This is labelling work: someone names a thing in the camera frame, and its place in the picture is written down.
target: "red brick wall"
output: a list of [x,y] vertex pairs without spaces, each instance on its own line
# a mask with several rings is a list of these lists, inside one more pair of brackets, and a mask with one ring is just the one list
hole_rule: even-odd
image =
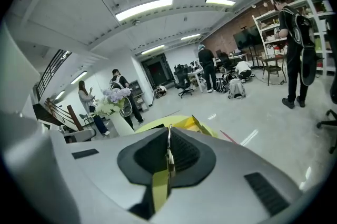
[[214,55],[216,55],[215,52],[219,49],[226,53],[237,49],[233,34],[242,31],[241,28],[243,27],[249,28],[255,26],[252,15],[257,17],[267,12],[267,8],[263,6],[264,2],[268,3],[268,7],[270,10],[274,8],[270,0],[262,0],[258,2],[256,4],[256,8],[249,8],[236,18],[232,19],[230,22],[228,22],[212,35],[210,35],[208,38],[206,38],[203,41],[203,44],[206,46],[206,48],[210,49]]

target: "handrail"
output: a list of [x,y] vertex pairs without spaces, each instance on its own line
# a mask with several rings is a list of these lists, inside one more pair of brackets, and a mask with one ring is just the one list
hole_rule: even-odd
[[48,64],[43,75],[41,76],[40,82],[36,87],[37,99],[40,100],[43,92],[46,90],[49,82],[52,80],[56,71],[65,62],[65,60],[71,55],[71,52],[59,49],[55,56],[52,58],[51,62]]
[[47,100],[45,102],[45,105],[49,108],[49,111],[52,114],[52,116],[55,117],[57,120],[59,120],[59,119],[57,118],[56,115],[60,116],[64,123],[65,123],[64,120],[67,120],[72,125],[76,126],[76,128],[78,130],[83,130],[83,127],[80,124],[80,122],[78,121],[71,105],[68,105],[67,106],[68,111],[65,111],[65,110],[59,108],[58,106],[56,106],[54,103],[52,103],[49,98],[47,98]]

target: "black pants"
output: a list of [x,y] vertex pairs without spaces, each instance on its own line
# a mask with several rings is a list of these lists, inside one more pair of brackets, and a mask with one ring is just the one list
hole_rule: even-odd
[[[132,96],[129,97],[128,99],[129,99],[129,101],[131,103],[132,113],[135,115],[135,118],[138,120],[138,122],[142,122],[143,121],[142,115],[138,111],[138,108],[136,106],[136,103],[135,103],[134,99],[132,98]],[[132,120],[131,120],[130,116],[124,117],[124,119],[130,125],[130,127],[133,128],[133,123],[132,123]]]
[[239,78],[240,79],[246,79],[246,78],[250,77],[251,74],[252,74],[251,70],[244,70],[239,74]]
[[[96,111],[96,109],[95,109],[94,106],[89,106],[89,111],[90,111],[90,113],[93,113],[93,112]],[[102,119],[100,118],[100,116],[94,116],[93,119],[94,119],[94,122],[95,122],[95,125],[96,125],[98,131],[101,134],[107,132],[107,128],[104,125],[104,123],[103,123]]]
[[305,101],[308,87],[304,85],[302,78],[301,78],[301,50],[299,47],[297,50],[295,49],[295,51],[292,53],[290,53],[290,51],[288,52],[287,68],[288,68],[288,79],[289,79],[288,101],[293,102],[296,99],[296,87],[297,87],[298,74],[300,74],[300,81],[301,81],[300,100]]
[[212,89],[211,87],[211,81],[210,81],[210,75],[212,78],[213,88],[216,86],[216,75],[215,75],[215,67],[213,64],[207,64],[204,66],[204,72],[205,72],[205,79],[207,84],[207,90]]

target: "gray floor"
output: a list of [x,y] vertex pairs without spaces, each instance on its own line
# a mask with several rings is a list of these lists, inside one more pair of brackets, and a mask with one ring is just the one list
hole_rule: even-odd
[[[228,99],[227,93],[200,93],[178,96],[171,88],[167,95],[155,99],[149,111],[142,113],[145,123],[168,115],[194,115],[199,121],[215,130],[220,139],[228,140],[221,131],[236,143],[242,144],[288,174],[301,189],[307,190],[327,175],[336,153],[328,153],[335,140],[336,128],[316,128],[316,123],[326,119],[325,112],[337,110],[331,102],[329,89],[332,76],[317,78],[310,86],[306,107],[298,104],[290,110],[281,103],[288,94],[288,84],[270,85],[262,80],[262,71],[254,70],[255,78],[244,84],[247,97]],[[272,84],[283,77],[271,76]],[[133,118],[135,128],[139,128]],[[111,134],[97,135],[96,139],[116,137],[111,122],[105,122]]]

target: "sneaker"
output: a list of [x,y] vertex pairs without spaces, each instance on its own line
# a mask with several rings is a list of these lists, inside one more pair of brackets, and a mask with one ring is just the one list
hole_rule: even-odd
[[297,100],[297,102],[300,104],[300,106],[301,106],[302,108],[305,107],[305,101],[300,100],[300,97],[299,97],[299,96],[297,96],[296,100]]
[[282,103],[286,106],[288,106],[290,109],[293,109],[295,107],[294,102],[288,101],[287,98],[282,99]]

